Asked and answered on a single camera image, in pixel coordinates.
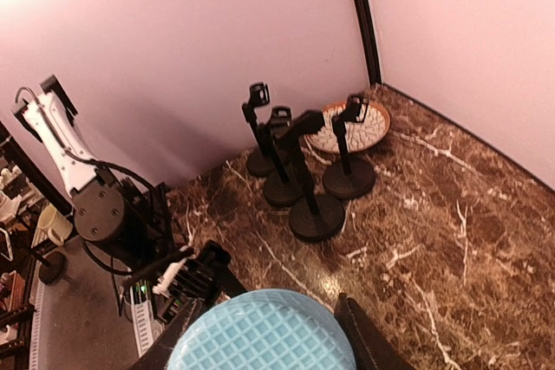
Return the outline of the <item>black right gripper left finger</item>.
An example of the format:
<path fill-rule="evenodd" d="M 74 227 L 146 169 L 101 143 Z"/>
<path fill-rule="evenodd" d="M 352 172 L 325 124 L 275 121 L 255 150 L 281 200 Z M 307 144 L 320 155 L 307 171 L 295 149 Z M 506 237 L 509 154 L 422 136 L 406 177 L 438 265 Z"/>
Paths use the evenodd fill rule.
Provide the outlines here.
<path fill-rule="evenodd" d="M 180 337 L 204 313 L 202 300 L 187 300 L 161 336 L 129 370 L 162 370 Z"/>

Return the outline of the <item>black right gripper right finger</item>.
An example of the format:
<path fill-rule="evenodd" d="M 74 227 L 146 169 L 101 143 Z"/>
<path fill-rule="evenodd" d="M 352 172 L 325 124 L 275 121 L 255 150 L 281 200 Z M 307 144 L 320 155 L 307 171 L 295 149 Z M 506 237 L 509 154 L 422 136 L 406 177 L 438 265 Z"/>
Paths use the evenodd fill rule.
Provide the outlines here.
<path fill-rule="evenodd" d="M 334 316 L 354 351 L 357 369 L 415 370 L 397 353 L 353 297 L 340 293 Z"/>

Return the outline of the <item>blue microphone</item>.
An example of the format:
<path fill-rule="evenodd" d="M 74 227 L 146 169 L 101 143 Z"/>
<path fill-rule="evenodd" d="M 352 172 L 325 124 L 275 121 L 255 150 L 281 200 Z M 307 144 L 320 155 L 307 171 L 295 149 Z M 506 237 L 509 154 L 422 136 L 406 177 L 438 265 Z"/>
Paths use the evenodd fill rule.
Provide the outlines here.
<path fill-rule="evenodd" d="M 257 289 L 209 309 L 176 342 L 167 369 L 355 369 L 334 315 L 288 289 Z"/>

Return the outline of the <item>black stand of mint microphone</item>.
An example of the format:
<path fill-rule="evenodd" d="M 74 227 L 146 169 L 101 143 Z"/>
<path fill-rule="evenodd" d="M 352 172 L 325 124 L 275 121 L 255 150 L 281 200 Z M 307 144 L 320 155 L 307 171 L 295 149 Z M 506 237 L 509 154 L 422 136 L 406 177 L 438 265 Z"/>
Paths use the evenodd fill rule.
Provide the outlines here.
<path fill-rule="evenodd" d="M 303 194 L 290 210 L 289 226 L 292 234 L 306 243 L 330 240 L 341 231 L 345 222 L 345 210 L 337 198 L 327 193 L 315 193 L 315 182 L 300 146 L 304 135 L 316 134 L 323 127 L 323 112 L 306 110 L 276 137 L 277 146 L 290 159 Z"/>

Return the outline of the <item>black stand of purple microphone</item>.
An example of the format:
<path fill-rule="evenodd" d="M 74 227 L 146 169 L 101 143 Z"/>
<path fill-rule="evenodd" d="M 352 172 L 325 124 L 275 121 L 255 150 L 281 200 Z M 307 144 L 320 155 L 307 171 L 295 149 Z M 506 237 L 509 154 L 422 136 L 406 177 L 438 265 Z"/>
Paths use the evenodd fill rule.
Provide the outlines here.
<path fill-rule="evenodd" d="M 350 94 L 344 110 L 331 119 L 340 161 L 323 174 L 323 188 L 340 200 L 352 200 L 370 193 L 376 182 L 374 167 L 367 161 L 352 157 L 347 143 L 347 124 L 362 124 L 366 119 L 369 99 L 364 94 Z"/>

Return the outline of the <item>black stand of beige microphone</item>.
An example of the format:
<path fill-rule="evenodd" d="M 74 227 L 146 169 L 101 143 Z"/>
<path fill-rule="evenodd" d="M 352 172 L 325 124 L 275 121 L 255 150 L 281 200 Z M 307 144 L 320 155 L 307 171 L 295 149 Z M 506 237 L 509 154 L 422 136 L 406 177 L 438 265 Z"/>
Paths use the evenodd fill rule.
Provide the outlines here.
<path fill-rule="evenodd" d="M 287 162 L 282 161 L 274 140 L 275 134 L 283 132 L 291 120 L 289 107 L 275 106 L 268 121 L 260 123 L 257 128 L 258 136 L 274 167 L 264 183 L 264 198 L 270 205 L 281 208 L 293 206 L 303 196 L 300 185 L 292 176 L 292 170 L 286 166 Z"/>

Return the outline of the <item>black stand of orange microphone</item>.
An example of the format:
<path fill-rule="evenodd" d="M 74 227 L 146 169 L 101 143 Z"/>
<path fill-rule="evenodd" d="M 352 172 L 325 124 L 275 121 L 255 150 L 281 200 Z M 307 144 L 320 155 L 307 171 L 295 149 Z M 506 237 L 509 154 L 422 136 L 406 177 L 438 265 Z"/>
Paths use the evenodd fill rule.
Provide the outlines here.
<path fill-rule="evenodd" d="M 259 122 L 256 109 L 271 102 L 268 85 L 263 81 L 251 84 L 249 100 L 241 106 L 245 121 L 251 127 L 258 149 L 251 152 L 246 160 L 247 171 L 257 177 L 267 177 L 272 172 L 287 181 L 284 165 L 287 157 L 274 145 L 274 134 L 282 133 L 291 123 L 291 109 L 287 106 L 274 106 L 267 122 Z"/>

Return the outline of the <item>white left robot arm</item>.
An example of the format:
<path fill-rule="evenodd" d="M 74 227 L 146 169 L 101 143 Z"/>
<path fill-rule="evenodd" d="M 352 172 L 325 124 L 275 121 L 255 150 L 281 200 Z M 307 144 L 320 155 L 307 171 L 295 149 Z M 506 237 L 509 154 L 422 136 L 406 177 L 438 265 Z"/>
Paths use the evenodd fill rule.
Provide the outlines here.
<path fill-rule="evenodd" d="M 20 87 L 12 113 L 53 160 L 87 253 L 101 250 L 135 272 L 174 250 L 164 187 L 94 156 L 78 131 L 78 111 L 55 76 L 42 82 L 40 93 Z"/>

